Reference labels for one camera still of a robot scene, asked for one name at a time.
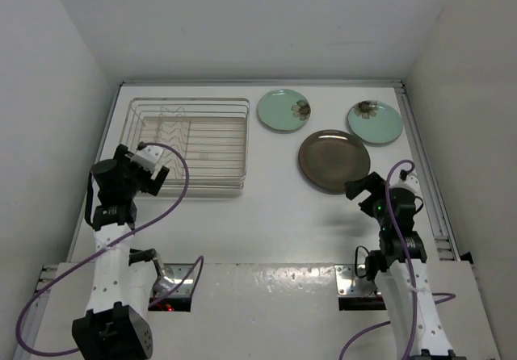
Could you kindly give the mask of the brown plate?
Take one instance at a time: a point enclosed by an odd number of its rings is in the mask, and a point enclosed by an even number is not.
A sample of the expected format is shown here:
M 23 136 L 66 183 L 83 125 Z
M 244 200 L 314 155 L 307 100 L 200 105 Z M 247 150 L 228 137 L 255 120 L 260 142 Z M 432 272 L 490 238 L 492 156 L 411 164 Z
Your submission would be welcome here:
M 363 143 L 350 133 L 321 130 L 309 135 L 298 150 L 301 173 L 319 190 L 345 193 L 345 184 L 366 177 L 371 167 Z

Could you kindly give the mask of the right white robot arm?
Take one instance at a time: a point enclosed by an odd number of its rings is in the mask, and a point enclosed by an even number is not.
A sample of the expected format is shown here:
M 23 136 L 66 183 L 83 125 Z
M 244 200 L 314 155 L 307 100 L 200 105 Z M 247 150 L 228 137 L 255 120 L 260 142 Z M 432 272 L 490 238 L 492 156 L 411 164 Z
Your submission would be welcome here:
M 431 292 L 427 252 L 414 230 L 418 180 L 405 171 L 388 186 L 377 173 L 344 184 L 349 199 L 367 191 L 360 210 L 380 226 L 379 249 L 368 253 L 366 279 L 380 291 L 400 359 L 460 359 L 444 332 Z

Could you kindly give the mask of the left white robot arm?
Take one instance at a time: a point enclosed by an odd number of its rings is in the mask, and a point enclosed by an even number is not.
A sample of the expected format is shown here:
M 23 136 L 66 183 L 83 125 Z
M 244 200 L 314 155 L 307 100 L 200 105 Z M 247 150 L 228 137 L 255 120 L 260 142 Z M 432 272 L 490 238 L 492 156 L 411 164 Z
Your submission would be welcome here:
M 162 269 L 155 249 L 132 249 L 137 220 L 135 197 L 157 195 L 169 170 L 158 162 L 162 148 L 119 145 L 113 158 L 94 164 L 98 193 L 85 214 L 100 254 L 85 315 L 74 320 L 72 336 L 85 359 L 149 359 L 153 337 L 146 321 L 153 285 Z

